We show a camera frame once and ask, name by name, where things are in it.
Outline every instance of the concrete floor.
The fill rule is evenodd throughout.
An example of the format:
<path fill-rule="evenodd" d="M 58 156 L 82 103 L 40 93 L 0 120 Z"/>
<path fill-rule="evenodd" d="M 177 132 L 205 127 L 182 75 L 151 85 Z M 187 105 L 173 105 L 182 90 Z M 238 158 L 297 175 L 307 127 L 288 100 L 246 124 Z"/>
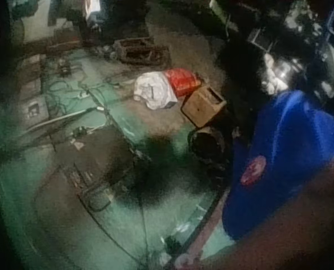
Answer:
<path fill-rule="evenodd" d="M 40 8 L 44 7 L 44 10 L 47 4 L 48 0 L 40 1 Z M 157 44 L 170 47 L 173 67 L 199 72 L 209 79 L 213 87 L 220 89 L 224 73 L 214 61 L 215 50 L 222 41 L 204 37 L 188 19 L 168 12 L 159 4 L 151 3 L 150 7 L 146 17 L 148 31 Z M 23 20 L 25 42 L 50 36 L 51 31 L 59 27 L 57 24 L 50 29 L 45 20 L 40 20 L 44 22 L 42 24 L 35 24 L 38 14 L 42 13 L 46 12 L 39 10 L 34 19 Z M 116 200 L 106 211 L 94 217 L 133 258 L 146 264 L 151 254 L 164 249 L 161 238 L 176 233 L 183 225 L 192 232 L 204 213 L 193 220 L 190 217 L 200 205 L 208 208 L 216 194 L 206 185 L 199 184 L 204 176 L 198 171 L 196 160 L 188 153 L 187 135 L 193 126 L 180 112 L 181 101 L 171 109 L 151 111 L 144 104 L 126 98 L 132 94 L 132 85 L 114 88 L 103 82 L 111 74 L 128 70 L 128 66 L 91 57 L 82 49 L 65 56 L 72 64 L 81 66 L 83 73 L 74 72 L 66 82 L 73 89 L 78 88 L 77 82 L 81 78 L 85 78 L 83 82 L 90 87 L 101 85 L 103 98 L 110 104 L 110 113 L 126 138 L 154 164 L 151 168 L 153 177 L 146 183 L 162 183 L 161 190 L 167 187 L 165 193 L 157 194 L 156 203 L 151 204 L 148 195 L 144 201 L 142 198 L 144 216 L 141 216 L 136 198 L 127 194 L 125 200 L 130 201 L 130 208 Z M 55 58 L 48 58 L 47 66 L 53 68 L 55 61 Z M 45 76 L 43 92 L 55 80 L 55 76 Z M 65 91 L 58 91 L 57 95 L 66 104 L 72 98 L 71 93 Z M 87 98 L 70 108 L 69 112 L 91 106 L 94 104 Z M 7 142 L 13 134 L 19 133 L 15 111 L 15 103 L 9 107 L 0 106 L 0 148 L 8 148 Z M 104 114 L 92 111 L 67 126 L 65 134 L 81 125 L 99 127 L 104 124 L 108 124 Z M 31 269 L 141 268 L 141 263 L 126 256 L 96 226 L 65 179 L 52 174 L 56 166 L 55 152 L 49 143 L 30 148 L 0 163 L 0 203 L 7 229 L 22 261 Z M 80 213 L 77 221 L 71 213 Z M 220 226 L 218 228 L 204 248 L 205 254 L 214 254 L 224 246 L 221 239 L 225 234 Z"/>

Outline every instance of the person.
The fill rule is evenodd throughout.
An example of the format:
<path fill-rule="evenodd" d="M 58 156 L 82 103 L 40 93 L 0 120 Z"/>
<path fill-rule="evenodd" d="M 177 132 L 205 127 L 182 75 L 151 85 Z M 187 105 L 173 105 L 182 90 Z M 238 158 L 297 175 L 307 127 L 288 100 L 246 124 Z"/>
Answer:
<path fill-rule="evenodd" d="M 249 148 L 234 139 L 233 162 L 222 221 L 234 251 L 186 269 L 332 269 L 334 116 L 302 91 L 280 94 Z"/>

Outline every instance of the green floor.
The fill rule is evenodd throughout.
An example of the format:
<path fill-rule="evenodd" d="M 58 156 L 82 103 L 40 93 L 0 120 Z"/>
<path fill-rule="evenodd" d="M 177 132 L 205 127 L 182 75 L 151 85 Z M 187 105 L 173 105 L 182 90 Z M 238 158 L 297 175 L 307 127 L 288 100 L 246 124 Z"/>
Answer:
<path fill-rule="evenodd" d="M 58 82 L 61 78 L 53 75 L 56 60 L 47 59 L 42 77 L 47 101 L 58 96 L 65 113 L 95 107 L 91 98 L 75 98 L 80 92 L 78 81 L 88 85 L 100 102 L 107 104 L 126 138 L 152 160 L 152 177 L 146 181 L 156 187 L 156 193 L 146 196 L 148 200 L 142 197 L 141 211 L 135 194 L 127 192 L 125 198 L 96 213 L 93 220 L 67 181 L 48 176 L 58 164 L 47 141 L 0 160 L 0 205 L 8 234 L 30 269 L 146 268 L 147 263 L 154 264 L 153 254 L 163 251 L 162 239 L 180 232 L 185 232 L 181 241 L 188 238 L 205 214 L 199 210 L 201 205 L 208 208 L 216 196 L 187 149 L 187 135 L 193 126 L 180 114 L 180 105 L 151 111 L 126 98 L 132 94 L 133 85 L 116 88 L 105 83 L 106 77 L 123 67 L 82 49 L 66 57 L 76 69 L 65 82 Z M 66 126 L 65 134 L 76 127 L 105 124 L 111 124 L 110 119 L 95 110 Z M 0 151 L 11 152 L 15 148 L 13 138 L 22 133 L 15 102 L 0 106 Z"/>

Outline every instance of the white plastic bag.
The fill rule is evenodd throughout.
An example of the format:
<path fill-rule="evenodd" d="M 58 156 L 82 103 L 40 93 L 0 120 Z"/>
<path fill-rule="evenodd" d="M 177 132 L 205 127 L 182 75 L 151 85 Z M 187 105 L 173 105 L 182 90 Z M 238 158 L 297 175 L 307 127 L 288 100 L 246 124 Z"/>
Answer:
<path fill-rule="evenodd" d="M 144 73 L 134 83 L 134 100 L 145 100 L 151 110 L 171 107 L 177 98 L 167 77 L 159 71 Z"/>

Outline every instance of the red logo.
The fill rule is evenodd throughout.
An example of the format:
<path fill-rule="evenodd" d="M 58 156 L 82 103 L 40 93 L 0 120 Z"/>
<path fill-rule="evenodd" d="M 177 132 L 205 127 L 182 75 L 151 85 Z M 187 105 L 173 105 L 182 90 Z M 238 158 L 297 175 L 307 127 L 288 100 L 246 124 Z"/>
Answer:
<path fill-rule="evenodd" d="M 263 174 L 266 167 L 266 158 L 264 156 L 258 156 L 254 158 L 248 165 L 247 169 L 241 177 L 241 184 L 248 186 L 256 182 Z"/>

